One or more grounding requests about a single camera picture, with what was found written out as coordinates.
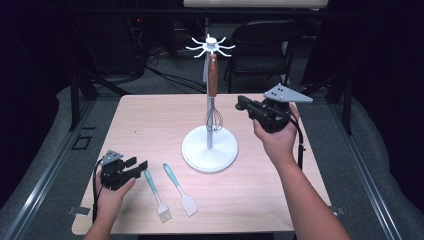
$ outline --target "finger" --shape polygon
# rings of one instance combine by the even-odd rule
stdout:
[[[253,132],[255,133],[256,137],[258,137],[262,141],[267,134],[261,124],[256,119],[253,119]]]
[[[135,178],[130,178],[130,180],[128,180],[124,185],[122,185],[122,187],[120,187],[117,191],[119,191],[122,196],[125,196],[125,194],[127,194],[127,192],[134,186],[135,181]]]
[[[294,106],[294,104],[291,104],[290,103],[289,104],[289,109],[290,109],[290,112],[296,117],[296,119],[299,119],[300,113],[297,110],[296,106]]]

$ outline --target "wooden handle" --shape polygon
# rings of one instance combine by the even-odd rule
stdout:
[[[218,60],[216,54],[209,56],[208,92],[210,97],[218,94]]]

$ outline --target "table surface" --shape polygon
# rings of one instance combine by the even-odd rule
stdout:
[[[328,0],[184,0],[185,7],[326,8]]]
[[[243,94],[262,101],[262,94]],[[108,150],[137,157],[138,164],[149,161],[149,170],[172,219],[162,223],[157,202],[144,174],[124,199],[113,226],[115,234],[203,234],[292,231],[293,225],[277,171],[253,133],[246,111],[237,111],[238,94],[221,94],[215,106],[224,117],[224,128],[236,138],[238,154],[227,169],[205,174],[184,160],[181,145],[193,129],[204,125],[206,95],[127,95],[122,97],[99,155]],[[326,204],[331,205],[321,174],[303,130],[306,151],[303,171]],[[163,164],[175,173],[181,187],[198,204],[188,217],[180,204],[180,194]],[[91,208],[91,180],[81,202]],[[77,215],[74,234],[85,234],[91,226],[89,215]]]

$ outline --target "whisk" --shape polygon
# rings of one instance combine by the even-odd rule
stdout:
[[[208,66],[208,95],[211,106],[205,116],[206,129],[209,132],[218,132],[222,129],[223,118],[221,113],[215,108],[215,97],[218,93],[218,61],[216,54],[209,56]]]

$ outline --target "hand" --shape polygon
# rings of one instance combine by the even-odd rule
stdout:
[[[290,104],[289,107],[294,117],[299,119],[299,111],[297,108],[293,104]],[[288,157],[293,156],[293,146],[297,134],[297,129],[293,123],[289,122],[284,129],[279,132],[267,133],[255,119],[253,120],[253,129],[255,135],[262,141],[265,152],[274,165],[279,161],[293,159],[292,157]]]
[[[97,219],[115,222],[118,217],[119,210],[121,209],[124,196],[134,186],[135,178],[131,178],[118,190],[113,191],[102,187],[100,172],[96,175],[96,189],[98,194],[98,211]]]

